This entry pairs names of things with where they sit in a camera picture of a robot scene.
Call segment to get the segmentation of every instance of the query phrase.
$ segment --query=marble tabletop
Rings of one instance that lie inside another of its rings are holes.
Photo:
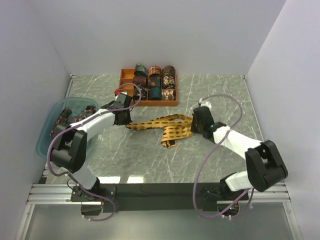
[[[120,75],[73,76],[69,97],[85,97],[99,106],[114,99]],[[178,75],[178,106],[135,107],[131,112],[134,123],[154,118],[183,114],[192,116],[200,98],[212,94],[229,94],[243,108],[243,118],[234,130],[250,138],[262,140],[243,75]],[[233,124],[240,110],[228,98],[211,99],[215,122]],[[214,144],[201,134],[178,140],[176,147],[161,145],[162,129],[133,131],[114,125],[93,137],[87,149],[86,164],[103,183],[192,183],[204,157]],[[245,161],[236,153],[221,146],[204,166],[200,182],[219,182],[221,178],[246,169]],[[47,177],[47,184],[65,184],[67,177]]]

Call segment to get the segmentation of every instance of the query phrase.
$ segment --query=white wall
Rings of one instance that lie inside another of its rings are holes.
[[[29,0],[70,74],[247,74],[285,0]]]
[[[306,240],[320,237],[320,1],[287,0],[247,76],[266,139],[285,161]]]
[[[14,239],[45,160],[36,143],[68,76],[27,0],[0,1],[0,239]]]

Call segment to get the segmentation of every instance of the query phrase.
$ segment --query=rolled fabric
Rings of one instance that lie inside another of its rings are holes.
[[[141,85],[142,87],[147,86],[147,77],[146,76],[134,76],[132,82],[135,85]]]
[[[135,65],[134,75],[138,77],[140,76],[148,77],[148,68],[138,63],[137,65]]]
[[[138,85],[138,87],[141,90],[141,100],[147,100],[147,88],[144,86],[141,86],[141,85]],[[132,98],[134,100],[139,100],[139,97],[140,97],[140,93],[139,93],[138,89],[134,88]]]
[[[173,76],[165,76],[162,79],[162,88],[163,89],[175,89],[176,88],[176,81]]]
[[[162,101],[175,100],[175,91],[173,89],[162,89]]]
[[[162,76],[176,77],[176,69],[171,65],[165,66],[162,70]]]
[[[160,75],[160,77],[161,77],[161,67],[152,66],[152,67],[149,68],[148,78],[150,78],[150,77],[152,77],[154,75]]]
[[[154,75],[148,78],[148,89],[161,88],[160,75]]]
[[[148,100],[161,100],[161,88],[153,87],[148,89]]]

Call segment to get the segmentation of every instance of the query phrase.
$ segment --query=teal basket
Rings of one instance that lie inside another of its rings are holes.
[[[48,118],[44,123],[38,142],[36,143],[36,152],[40,157],[44,159],[47,158],[48,148],[52,141],[50,132],[62,110],[64,108],[70,108],[72,110],[71,116],[73,116],[80,114],[82,110],[86,109],[86,107],[89,105],[95,106],[95,109],[98,111],[99,107],[97,102],[93,99],[84,97],[67,97],[61,99],[53,106]]]

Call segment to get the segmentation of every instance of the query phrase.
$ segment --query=purple cable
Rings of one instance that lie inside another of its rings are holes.
[[[124,84],[122,84],[121,86],[118,87],[118,89],[122,88],[122,87],[125,86],[125,85],[133,85],[133,86],[139,91],[139,99],[138,99],[138,101],[137,101],[135,104],[133,104],[132,106],[125,107],[125,108],[119,108],[119,109],[111,109],[111,110],[108,110],[108,111],[102,113],[101,115],[104,115],[104,114],[107,114],[107,113],[112,113],[112,112],[123,111],[123,110],[129,110],[129,109],[134,108],[136,105],[138,105],[138,103],[140,102],[141,97],[142,97],[142,93],[141,93],[140,88],[139,88],[137,85],[135,85],[134,83],[130,83],[130,82],[129,82],[129,83],[124,83]],[[47,163],[48,169],[49,169],[49,171],[50,171],[50,173],[51,173],[52,175],[54,175],[54,176],[56,176],[56,177],[60,177],[60,176],[62,176],[62,175],[67,174],[67,175],[77,184],[77,186],[79,186],[85,193],[87,193],[87,194],[89,194],[89,195],[91,195],[91,196],[93,196],[93,197],[95,197],[95,198],[100,198],[100,199],[106,200],[106,201],[108,201],[108,202],[110,202],[110,203],[112,204],[112,206],[113,206],[113,211],[112,211],[112,213],[111,213],[109,216],[107,216],[107,217],[105,217],[105,218],[94,219],[94,218],[89,218],[89,217],[85,216],[86,219],[88,219],[88,220],[90,220],[90,221],[94,221],[94,222],[100,222],[100,221],[104,221],[104,220],[107,220],[107,219],[111,218],[111,217],[115,214],[115,212],[116,212],[116,204],[115,204],[110,198],[107,198],[107,197],[100,196],[100,195],[94,194],[94,193],[92,193],[92,192],[89,192],[89,191],[88,191],[87,189],[85,189],[74,177],[72,177],[72,175],[71,175],[68,171],[65,171],[65,172],[62,172],[62,173],[56,173],[56,172],[53,170],[52,166],[51,166],[50,155],[51,155],[53,146],[54,146],[55,142],[57,141],[57,139],[58,139],[59,137],[61,137],[63,134],[65,134],[65,133],[67,133],[67,132],[69,132],[69,131],[71,131],[71,130],[73,130],[73,129],[76,129],[76,128],[80,127],[80,126],[83,125],[83,124],[87,124],[87,123],[91,122],[92,120],[94,120],[95,118],[97,118],[97,117],[99,117],[99,116],[100,116],[100,115],[97,114],[97,115],[93,115],[93,116],[91,116],[91,117],[88,117],[85,121],[83,121],[82,124],[77,124],[77,125],[75,125],[75,126],[69,127],[69,128],[67,128],[66,130],[63,130],[62,132],[60,132],[59,134],[57,134],[57,135],[53,138],[52,142],[50,143],[49,148],[48,148],[48,152],[47,152],[47,154],[46,154],[46,163]]]
[[[209,159],[210,155],[224,142],[224,140],[226,140],[226,138],[228,137],[231,129],[240,122],[240,120],[242,119],[243,114],[244,114],[244,111],[243,111],[240,103],[239,103],[236,99],[234,99],[232,96],[230,96],[230,95],[227,95],[227,94],[215,94],[215,95],[210,95],[210,96],[207,96],[207,97],[205,97],[205,98],[202,98],[202,100],[207,100],[207,99],[213,98],[213,97],[227,97],[227,98],[231,99],[232,101],[236,102],[236,104],[237,104],[237,105],[239,106],[239,108],[240,108],[240,116],[239,116],[239,118],[237,119],[237,121],[235,121],[235,123],[230,126],[230,130],[226,132],[226,134],[225,134],[224,137],[221,139],[221,141],[219,141],[219,142],[216,144],[216,146],[212,149],[212,151],[204,158],[204,160],[203,160],[203,162],[202,162],[202,164],[201,164],[201,167],[200,167],[200,169],[199,169],[199,172],[198,172],[198,174],[197,174],[196,177],[195,177],[194,184],[193,184],[193,191],[192,191],[193,207],[194,207],[194,209],[197,211],[197,213],[198,213],[201,217],[203,217],[203,218],[205,218],[205,219],[213,219],[213,218],[216,218],[216,217],[218,217],[218,216],[223,215],[231,206],[233,206],[235,203],[237,203],[237,202],[238,202],[245,194],[247,194],[247,192],[249,191],[249,189],[246,189],[240,196],[238,196],[238,197],[237,197],[232,203],[230,203],[230,205],[228,205],[224,210],[222,210],[221,212],[218,212],[218,213],[216,213],[216,214],[214,214],[214,215],[206,215],[206,214],[203,214],[203,213],[198,209],[198,207],[197,207],[197,203],[196,203],[197,184],[198,184],[198,181],[199,181],[200,173],[201,173],[202,169],[204,168],[205,163],[206,163],[207,160]],[[250,197],[250,199],[249,199],[249,201],[248,201],[248,203],[247,203],[247,206],[244,208],[244,210],[246,210],[247,207],[248,207],[248,205],[250,204],[250,202],[251,202],[251,200],[252,200],[252,197],[253,197],[253,193],[254,193],[254,190],[252,189],[251,197]]]

